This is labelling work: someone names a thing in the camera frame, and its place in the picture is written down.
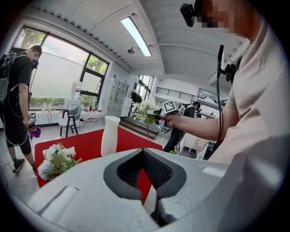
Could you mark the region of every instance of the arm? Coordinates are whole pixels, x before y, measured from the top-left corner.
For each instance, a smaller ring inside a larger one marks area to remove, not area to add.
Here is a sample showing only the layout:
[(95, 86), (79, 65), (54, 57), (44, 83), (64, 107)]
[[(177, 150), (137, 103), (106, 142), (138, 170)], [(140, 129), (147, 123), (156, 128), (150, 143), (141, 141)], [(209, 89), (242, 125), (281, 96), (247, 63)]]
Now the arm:
[(22, 116), (24, 118), (24, 122), (27, 123), (28, 118), (29, 118), (28, 85), (27, 84), (19, 84), (19, 105), (20, 105)]
[[(221, 140), (224, 139), (227, 129), (235, 126), (239, 122), (237, 110), (224, 107), (223, 112), (223, 133)], [(206, 140), (217, 140), (219, 133), (219, 118), (217, 119), (197, 119), (179, 115), (167, 115), (166, 120), (169, 126), (176, 127)]]

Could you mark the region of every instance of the floor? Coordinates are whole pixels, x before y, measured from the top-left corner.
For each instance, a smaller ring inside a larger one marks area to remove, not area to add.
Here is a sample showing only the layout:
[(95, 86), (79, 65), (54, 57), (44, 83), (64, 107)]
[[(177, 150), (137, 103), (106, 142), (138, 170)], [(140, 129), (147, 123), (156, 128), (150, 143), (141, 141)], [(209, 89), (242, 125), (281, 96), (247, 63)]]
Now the floor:
[[(130, 129), (119, 126), (133, 134), (136, 134), (142, 138), (146, 138)], [(78, 133), (87, 133), (90, 131), (96, 131), (105, 128), (105, 123), (103, 120), (100, 121), (89, 121), (83, 122), (82, 127), (78, 128)], [(50, 140), (60, 139), (60, 128), (58, 126), (45, 127), (41, 129), (41, 136), (39, 138), (33, 138), (31, 141), (32, 153), (34, 156), (34, 147), (37, 143), (46, 142)], [(74, 136), (70, 130), (68, 131), (68, 136)], [(159, 143), (163, 148), (168, 142), (168, 136), (163, 136), (161, 141), (158, 140), (160, 136), (157, 136), (155, 140), (152, 140), (154, 143)], [(15, 147), (16, 149), (16, 157), (23, 158), (23, 154), (19, 147)], [(186, 151), (182, 151), (182, 155), (187, 155)], [(38, 189), (38, 183), (36, 176), (30, 166), (30, 164), (26, 161), (23, 168), (19, 172), (18, 175), (12, 172), (13, 169), (13, 161), (8, 153), (5, 135), (3, 132), (0, 132), (0, 176), (1, 182), (7, 191), (12, 196), (18, 198), (22, 202), (26, 203), (29, 198), (35, 193)]]

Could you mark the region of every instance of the black shorts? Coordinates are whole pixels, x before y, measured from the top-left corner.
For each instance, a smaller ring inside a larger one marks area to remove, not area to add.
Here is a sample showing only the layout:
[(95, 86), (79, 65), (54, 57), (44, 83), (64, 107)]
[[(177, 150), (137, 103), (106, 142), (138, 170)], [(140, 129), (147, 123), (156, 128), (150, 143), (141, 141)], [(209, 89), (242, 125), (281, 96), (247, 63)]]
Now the black shorts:
[(19, 145), (22, 153), (29, 155), (31, 153), (29, 134), (22, 118), (17, 117), (12, 112), (3, 112), (2, 106), (0, 106), (0, 116), (5, 127), (4, 132), (7, 146), (13, 147), (14, 145)]

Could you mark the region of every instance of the person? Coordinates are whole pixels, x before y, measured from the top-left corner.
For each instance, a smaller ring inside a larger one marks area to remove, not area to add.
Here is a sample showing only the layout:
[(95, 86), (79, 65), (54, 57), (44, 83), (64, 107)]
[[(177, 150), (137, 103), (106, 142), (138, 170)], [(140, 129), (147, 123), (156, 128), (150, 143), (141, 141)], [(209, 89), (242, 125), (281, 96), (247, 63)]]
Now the person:
[[(250, 41), (242, 54), (228, 100), (223, 107), (223, 142), (210, 161), (231, 163), (234, 155), (270, 138), (258, 109), (263, 93), (281, 78), (289, 78), (284, 51), (266, 20), (245, 0), (203, 0), (202, 21), (217, 23)], [(169, 126), (194, 136), (217, 140), (219, 119), (196, 119), (167, 115)]]
[[(200, 103), (195, 101), (193, 104), (184, 104), (184, 116), (186, 117), (194, 117), (195, 111), (199, 111)], [(182, 136), (184, 134), (183, 130), (179, 130), (178, 128), (172, 128), (171, 136), (166, 146), (163, 148), (163, 151), (170, 152), (174, 150), (175, 146), (180, 142)]]
[(8, 88), (12, 89), (0, 104), (0, 116), (4, 123), (8, 152), (13, 160), (15, 172), (19, 172), (25, 159), (17, 159), (14, 145), (19, 145), (22, 153), (35, 173), (34, 158), (28, 136), (29, 90), (33, 62), (41, 56), (41, 46), (35, 45), (22, 53), (13, 62)]

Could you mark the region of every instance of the backpack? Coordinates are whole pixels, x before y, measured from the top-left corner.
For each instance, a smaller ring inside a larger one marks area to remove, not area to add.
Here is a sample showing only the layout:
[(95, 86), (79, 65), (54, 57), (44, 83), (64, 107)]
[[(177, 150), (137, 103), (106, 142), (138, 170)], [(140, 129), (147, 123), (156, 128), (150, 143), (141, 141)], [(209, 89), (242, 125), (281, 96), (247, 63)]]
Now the backpack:
[(13, 91), (18, 86), (17, 84), (12, 89), (8, 89), (10, 71), (13, 66), (13, 62), (16, 58), (21, 56), (27, 55), (17, 55), (11, 52), (9, 55), (3, 55), (0, 60), (0, 103), (4, 101), (9, 92)]

